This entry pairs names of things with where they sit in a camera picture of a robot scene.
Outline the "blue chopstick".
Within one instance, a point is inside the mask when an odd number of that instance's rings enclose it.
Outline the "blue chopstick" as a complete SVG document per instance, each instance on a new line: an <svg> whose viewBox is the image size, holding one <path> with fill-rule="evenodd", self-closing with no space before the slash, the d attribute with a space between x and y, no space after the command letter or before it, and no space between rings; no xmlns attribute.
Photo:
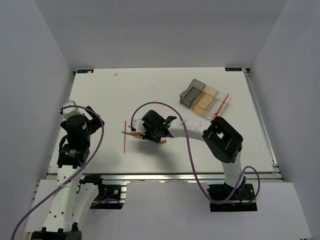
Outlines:
<svg viewBox="0 0 320 240"><path fill-rule="evenodd" d="M141 135L141 133L133 134L133 133L130 133L130 132L125 132L125 131L122 131L122 133L125 134L125 135L129 135L129 136L140 136Z"/></svg>

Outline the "clear plastic container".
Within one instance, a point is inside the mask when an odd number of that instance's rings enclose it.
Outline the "clear plastic container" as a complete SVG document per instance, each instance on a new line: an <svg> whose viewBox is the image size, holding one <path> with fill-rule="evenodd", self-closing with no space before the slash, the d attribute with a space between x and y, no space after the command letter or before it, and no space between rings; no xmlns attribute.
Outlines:
<svg viewBox="0 0 320 240"><path fill-rule="evenodd" d="M225 94L219 91L214 97L209 106L205 110L204 117L213 120L215 117L220 116L227 105L229 104L230 100L232 99L231 95Z"/></svg>

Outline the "orange chopstick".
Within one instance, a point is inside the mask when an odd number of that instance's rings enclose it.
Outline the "orange chopstick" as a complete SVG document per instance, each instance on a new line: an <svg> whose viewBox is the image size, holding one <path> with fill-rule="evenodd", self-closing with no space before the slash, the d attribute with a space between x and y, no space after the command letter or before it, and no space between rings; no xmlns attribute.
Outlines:
<svg viewBox="0 0 320 240"><path fill-rule="evenodd" d="M127 121L125 120L124 121L124 130L123 130L123 134L124 134L124 137L123 137L123 153L125 154L126 153L126 137L127 137Z"/></svg>

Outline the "blue corner label sticker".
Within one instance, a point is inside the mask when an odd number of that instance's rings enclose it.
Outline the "blue corner label sticker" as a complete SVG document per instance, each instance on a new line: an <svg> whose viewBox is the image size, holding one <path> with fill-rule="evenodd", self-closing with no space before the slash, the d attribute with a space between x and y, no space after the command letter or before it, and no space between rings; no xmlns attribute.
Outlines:
<svg viewBox="0 0 320 240"><path fill-rule="evenodd" d="M77 74L92 74L94 69L78 69L76 71Z"/></svg>
<svg viewBox="0 0 320 240"><path fill-rule="evenodd" d="M241 67L225 67L226 72L242 72L243 69Z"/></svg>

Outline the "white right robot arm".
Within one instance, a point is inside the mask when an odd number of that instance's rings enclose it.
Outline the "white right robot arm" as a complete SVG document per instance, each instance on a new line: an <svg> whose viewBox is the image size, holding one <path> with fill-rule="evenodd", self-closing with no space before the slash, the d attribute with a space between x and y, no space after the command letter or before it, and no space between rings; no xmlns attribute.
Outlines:
<svg viewBox="0 0 320 240"><path fill-rule="evenodd" d="M159 143L162 138L189 138L203 141L213 156L222 163L226 195L236 200L244 193L241 150L243 137L224 118L189 121L176 116L163 118L149 110L142 118L133 120L133 127L143 139Z"/></svg>

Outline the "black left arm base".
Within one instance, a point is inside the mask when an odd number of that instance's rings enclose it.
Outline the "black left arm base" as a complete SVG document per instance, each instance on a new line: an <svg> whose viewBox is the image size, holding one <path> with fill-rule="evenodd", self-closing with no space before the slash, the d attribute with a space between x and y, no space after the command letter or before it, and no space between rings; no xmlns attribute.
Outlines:
<svg viewBox="0 0 320 240"><path fill-rule="evenodd" d="M79 180L80 187L87 189L89 184L93 184L94 189L98 190L97 196L94 198L90 209L106 209L121 210L123 203L121 202L121 188L119 184L105 184L101 175L90 174L85 175Z"/></svg>

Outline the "amber plastic container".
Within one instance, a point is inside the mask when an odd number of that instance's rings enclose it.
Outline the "amber plastic container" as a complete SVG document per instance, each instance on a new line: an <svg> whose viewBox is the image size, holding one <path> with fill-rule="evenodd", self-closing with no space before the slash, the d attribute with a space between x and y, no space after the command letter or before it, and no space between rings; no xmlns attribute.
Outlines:
<svg viewBox="0 0 320 240"><path fill-rule="evenodd" d="M210 110L210 105L213 103L218 92L219 91L217 89L205 85L200 91L200 94L192 102L191 110L203 117L206 117Z"/></svg>

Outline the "smoky grey plastic container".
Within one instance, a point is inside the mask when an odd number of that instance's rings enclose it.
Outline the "smoky grey plastic container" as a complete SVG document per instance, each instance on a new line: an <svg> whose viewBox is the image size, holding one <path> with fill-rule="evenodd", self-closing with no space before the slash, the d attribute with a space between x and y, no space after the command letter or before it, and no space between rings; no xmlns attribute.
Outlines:
<svg viewBox="0 0 320 240"><path fill-rule="evenodd" d="M179 102L185 107L191 108L193 101L200 95L205 86L203 82L193 79L187 89L180 94Z"/></svg>

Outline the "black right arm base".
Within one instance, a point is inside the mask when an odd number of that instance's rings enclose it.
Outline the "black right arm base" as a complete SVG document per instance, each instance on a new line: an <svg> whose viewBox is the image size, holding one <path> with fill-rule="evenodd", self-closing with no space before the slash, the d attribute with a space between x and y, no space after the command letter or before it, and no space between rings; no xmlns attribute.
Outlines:
<svg viewBox="0 0 320 240"><path fill-rule="evenodd" d="M209 184L207 188L208 195L215 201L221 202L226 199L232 187L226 184ZM251 183L243 185L241 191L238 189L233 196L223 204L215 204L210 202L210 211L212 213L227 213L227 212L257 212L258 207L255 200L249 203L255 196L254 187Z"/></svg>

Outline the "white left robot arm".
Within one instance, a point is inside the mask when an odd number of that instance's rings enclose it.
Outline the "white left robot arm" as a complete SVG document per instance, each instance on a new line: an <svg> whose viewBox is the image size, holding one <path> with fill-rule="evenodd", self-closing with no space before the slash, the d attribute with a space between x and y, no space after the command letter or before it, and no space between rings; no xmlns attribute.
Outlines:
<svg viewBox="0 0 320 240"><path fill-rule="evenodd" d="M31 235L33 240L80 240L81 221L94 199L105 196L106 187L99 177L81 188L81 176L94 153L90 152L91 135L104 129L104 121L90 107L83 108L74 101L67 102L60 113L63 121L60 127L66 134L58 145L57 178L55 190L47 217L39 231Z"/></svg>

